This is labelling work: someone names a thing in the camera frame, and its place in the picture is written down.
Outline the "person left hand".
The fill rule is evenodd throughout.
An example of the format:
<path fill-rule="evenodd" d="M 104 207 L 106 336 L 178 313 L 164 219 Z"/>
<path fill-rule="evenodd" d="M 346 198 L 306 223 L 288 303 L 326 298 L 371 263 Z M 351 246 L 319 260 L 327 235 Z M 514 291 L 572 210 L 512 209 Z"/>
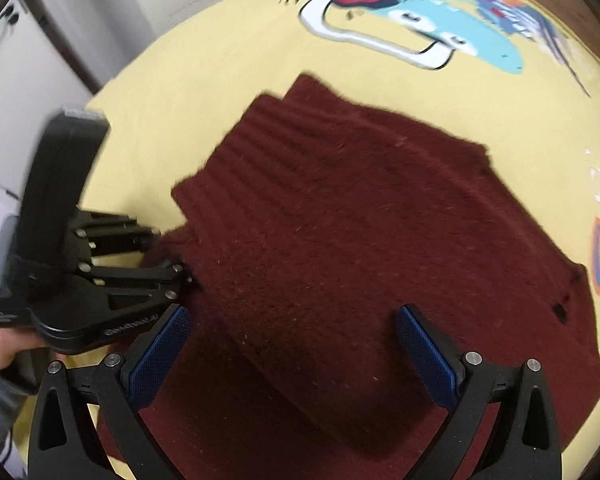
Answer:
<path fill-rule="evenodd" d="M 45 342 L 34 330 L 0 328 L 0 370 L 9 367 L 18 353 L 44 347 Z"/>

